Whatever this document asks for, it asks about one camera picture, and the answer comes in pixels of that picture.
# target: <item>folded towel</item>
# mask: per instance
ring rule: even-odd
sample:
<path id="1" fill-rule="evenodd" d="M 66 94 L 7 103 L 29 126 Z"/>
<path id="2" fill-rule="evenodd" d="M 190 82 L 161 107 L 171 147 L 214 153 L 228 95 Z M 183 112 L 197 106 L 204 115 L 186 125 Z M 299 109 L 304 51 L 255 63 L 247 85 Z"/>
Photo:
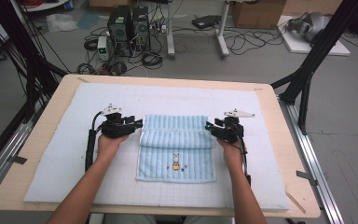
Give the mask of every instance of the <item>folded towel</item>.
<path id="1" fill-rule="evenodd" d="M 177 183 L 215 181 L 206 116 L 146 115 L 137 179 Z"/>

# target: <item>floor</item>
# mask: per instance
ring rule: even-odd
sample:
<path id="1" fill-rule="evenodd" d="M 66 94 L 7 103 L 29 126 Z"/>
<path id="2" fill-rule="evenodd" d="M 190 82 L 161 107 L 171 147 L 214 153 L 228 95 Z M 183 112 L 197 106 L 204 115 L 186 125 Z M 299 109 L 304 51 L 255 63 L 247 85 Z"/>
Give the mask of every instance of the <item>floor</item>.
<path id="1" fill-rule="evenodd" d="M 87 9 L 64 12 L 56 8 L 45 13 L 68 13 L 75 21 L 93 21 L 72 32 L 45 34 L 45 38 L 67 67 L 75 71 L 85 61 L 84 37 L 90 31 L 105 26 L 107 19 L 95 18 Z M 44 23 L 41 18 L 44 16 L 34 16 L 36 22 L 40 22 L 42 26 Z M 178 18 L 174 20 L 174 24 L 191 27 L 191 19 Z M 307 56 L 289 53 L 286 46 L 281 44 L 267 45 L 240 56 L 231 54 L 221 60 L 213 32 L 201 34 L 183 31 L 175 33 L 174 38 L 175 60 L 168 59 L 164 47 L 161 52 L 164 58 L 161 68 L 146 71 L 136 68 L 126 75 L 272 83 L 296 71 Z M 358 45 L 358 39 L 350 41 Z M 351 56 L 328 56 L 316 71 L 310 90 L 307 130 L 344 222 L 358 223 L 358 47 L 344 39 L 341 42 L 351 52 Z M 47 50 L 47 55 L 52 63 L 61 66 L 51 50 Z M 25 101 L 13 68 L 10 60 L 0 61 L 0 133 Z M 283 91 L 284 88 L 279 88 L 276 93 Z M 49 215 L 48 212 L 0 211 L 0 223 L 44 223 Z M 300 220 L 307 223 L 328 223 L 324 215 L 316 219 L 295 219 Z M 269 218 L 268 223 L 287 222 L 282 218 Z"/>

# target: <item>forearm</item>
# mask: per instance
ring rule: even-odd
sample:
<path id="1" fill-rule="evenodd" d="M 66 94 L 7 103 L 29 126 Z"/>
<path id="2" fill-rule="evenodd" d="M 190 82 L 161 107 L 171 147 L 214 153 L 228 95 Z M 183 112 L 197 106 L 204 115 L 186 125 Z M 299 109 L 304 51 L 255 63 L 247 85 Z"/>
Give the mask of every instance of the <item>forearm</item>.
<path id="1" fill-rule="evenodd" d="M 263 212 L 258 205 L 258 202 L 245 178 L 242 169 L 231 169 L 230 176 L 236 223 L 267 224 Z"/>
<path id="2" fill-rule="evenodd" d="M 48 223 L 85 223 L 110 162 L 96 161 L 57 207 Z"/>

